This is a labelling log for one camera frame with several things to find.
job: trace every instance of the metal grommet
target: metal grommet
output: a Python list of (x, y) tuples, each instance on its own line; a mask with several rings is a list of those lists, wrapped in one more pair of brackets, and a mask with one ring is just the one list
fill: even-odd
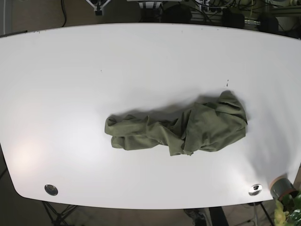
[(254, 195), (258, 195), (262, 190), (262, 186), (260, 184), (258, 185), (253, 185), (250, 189), (249, 189), (249, 195), (250, 196), (254, 196)]
[(57, 188), (54, 187), (53, 185), (45, 185), (45, 191), (49, 194), (49, 195), (57, 195), (58, 191)]

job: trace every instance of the leaf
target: leaf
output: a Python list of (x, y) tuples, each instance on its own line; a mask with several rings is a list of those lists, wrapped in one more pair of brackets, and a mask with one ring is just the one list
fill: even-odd
[(294, 222), (301, 219), (301, 211), (300, 210), (294, 210), (294, 212), (291, 213), (290, 219), (292, 219)]
[(282, 203), (283, 205), (287, 206), (290, 201), (293, 199), (293, 197), (290, 194), (286, 194), (285, 196), (283, 196), (282, 198)]
[(284, 224), (286, 220), (285, 213), (280, 209), (275, 209), (275, 222)]
[(280, 201), (276, 200), (276, 209), (283, 211), (283, 205)]
[(293, 202), (295, 203), (295, 207), (297, 209), (301, 209), (301, 194), (298, 194), (294, 199)]

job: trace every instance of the olive green fabric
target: olive green fabric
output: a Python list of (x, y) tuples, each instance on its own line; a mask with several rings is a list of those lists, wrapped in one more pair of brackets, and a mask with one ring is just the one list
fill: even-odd
[(196, 150), (218, 151), (246, 136), (246, 113), (230, 91), (216, 103), (199, 104), (173, 121), (157, 121), (150, 116), (138, 119), (128, 115), (121, 122), (109, 117), (105, 133), (112, 135), (112, 147), (125, 150), (169, 146), (170, 155)]

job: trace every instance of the green plant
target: green plant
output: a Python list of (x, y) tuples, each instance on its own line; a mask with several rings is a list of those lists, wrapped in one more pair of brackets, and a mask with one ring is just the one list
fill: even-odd
[(301, 192), (285, 195), (282, 203), (276, 200), (275, 226), (301, 226)]

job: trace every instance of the metal stand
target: metal stand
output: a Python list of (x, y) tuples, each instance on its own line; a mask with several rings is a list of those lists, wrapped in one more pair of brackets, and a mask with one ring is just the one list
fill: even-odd
[(254, 226), (258, 226), (259, 225), (259, 222), (258, 222), (258, 216), (257, 216), (257, 211), (256, 211), (256, 206), (260, 205), (261, 208), (263, 209), (267, 219), (269, 220), (271, 226), (274, 226), (274, 223), (272, 221), (272, 219), (269, 217), (269, 214), (268, 212), (266, 211), (266, 209), (264, 208), (262, 202), (254, 202), (254, 203), (248, 203), (249, 206), (254, 206), (254, 217), (252, 219), (249, 219), (243, 223), (240, 223), (238, 225), (235, 225), (235, 226), (241, 226), (241, 225), (245, 225), (247, 223), (253, 223)]
[[(67, 225), (67, 226), (75, 226), (75, 225), (69, 225), (67, 224), (67, 222), (65, 221), (65, 219), (72, 214), (73, 211), (75, 211), (75, 209), (78, 206), (73, 206), (73, 205), (68, 205), (65, 210), (61, 213), (58, 213), (48, 202), (42, 201), (43, 206), (45, 207), (45, 210), (51, 220), (51, 223), (53, 224), (53, 226), (63, 226), (63, 225)], [(54, 219), (51, 214), (49, 209), (56, 215), (56, 219)]]

